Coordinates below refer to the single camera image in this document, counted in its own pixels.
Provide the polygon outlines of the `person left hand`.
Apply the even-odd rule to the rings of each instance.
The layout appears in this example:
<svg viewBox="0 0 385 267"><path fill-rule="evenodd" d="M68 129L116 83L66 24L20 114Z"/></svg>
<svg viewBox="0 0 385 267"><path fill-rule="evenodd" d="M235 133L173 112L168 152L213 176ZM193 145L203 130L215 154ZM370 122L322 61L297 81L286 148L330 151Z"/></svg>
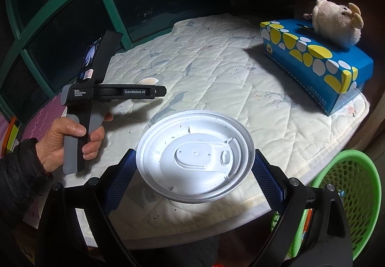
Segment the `person left hand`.
<svg viewBox="0 0 385 267"><path fill-rule="evenodd" d="M37 157L44 170L51 173L63 165L64 137L66 135L83 137L86 132L84 126L72 121L70 118L56 118L46 135L35 145ZM104 137L105 129L103 125L89 133L89 142L82 148L83 159L91 160L96 158Z"/></svg>

